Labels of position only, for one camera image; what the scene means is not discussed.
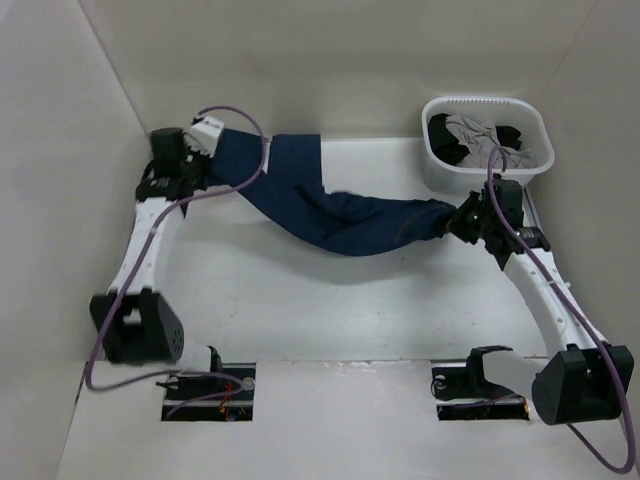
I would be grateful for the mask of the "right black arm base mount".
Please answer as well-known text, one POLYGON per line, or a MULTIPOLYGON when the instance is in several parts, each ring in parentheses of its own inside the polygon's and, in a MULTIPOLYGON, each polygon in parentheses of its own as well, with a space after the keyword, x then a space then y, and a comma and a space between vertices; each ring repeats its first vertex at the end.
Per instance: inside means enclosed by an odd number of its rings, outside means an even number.
POLYGON ((499 345, 476 347, 463 363, 432 364, 430 390, 440 421, 530 420, 524 397, 485 377, 484 357, 501 351, 512 349, 499 345))

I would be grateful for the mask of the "dark blue denim trousers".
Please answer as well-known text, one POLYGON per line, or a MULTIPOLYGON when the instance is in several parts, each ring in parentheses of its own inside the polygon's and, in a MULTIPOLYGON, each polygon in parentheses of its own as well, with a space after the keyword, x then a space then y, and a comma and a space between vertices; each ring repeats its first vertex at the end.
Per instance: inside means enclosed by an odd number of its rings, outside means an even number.
POLYGON ((278 134, 267 169, 240 194, 294 237, 333 254, 364 257, 440 238, 456 207, 325 191, 321 137, 278 134))

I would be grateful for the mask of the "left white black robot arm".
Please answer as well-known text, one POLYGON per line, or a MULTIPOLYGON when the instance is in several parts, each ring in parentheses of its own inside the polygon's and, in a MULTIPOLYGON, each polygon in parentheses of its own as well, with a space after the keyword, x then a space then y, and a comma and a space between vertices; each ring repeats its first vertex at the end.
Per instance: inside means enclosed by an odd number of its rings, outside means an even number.
POLYGON ((135 220, 124 260, 107 291, 90 301, 100 329, 119 294, 123 294, 102 340, 107 360, 116 365, 167 364, 193 370, 190 386, 206 399, 224 387, 217 350, 185 339, 184 328, 160 287, 170 250, 186 218, 186 204, 154 222, 175 202, 206 188, 206 176, 223 132, 212 117, 187 130, 169 127, 151 132, 152 160, 135 189, 135 220))

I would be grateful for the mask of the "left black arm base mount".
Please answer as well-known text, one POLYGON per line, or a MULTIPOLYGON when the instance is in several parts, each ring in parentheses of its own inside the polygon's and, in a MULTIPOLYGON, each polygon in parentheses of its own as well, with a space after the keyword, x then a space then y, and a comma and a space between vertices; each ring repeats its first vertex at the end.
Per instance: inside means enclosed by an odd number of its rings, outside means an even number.
POLYGON ((163 422, 250 422, 254 414, 257 365, 225 364, 223 373, 243 382, 243 387, 229 379, 170 375, 156 385, 164 390, 161 417, 163 422))

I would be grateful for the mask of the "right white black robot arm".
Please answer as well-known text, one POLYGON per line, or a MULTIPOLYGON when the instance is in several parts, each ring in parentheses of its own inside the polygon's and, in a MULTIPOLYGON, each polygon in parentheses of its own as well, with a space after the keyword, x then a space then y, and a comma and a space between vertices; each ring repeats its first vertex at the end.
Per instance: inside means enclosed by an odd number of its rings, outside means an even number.
POLYGON ((611 345, 576 306, 546 237, 523 223, 522 197, 518 182, 494 175, 482 191, 470 193, 450 231, 466 243, 484 243, 524 299, 548 360, 540 365, 510 347, 477 347, 464 384, 479 396, 500 386, 528 398, 548 425, 616 419, 626 410, 621 398, 634 359, 627 347, 611 345))

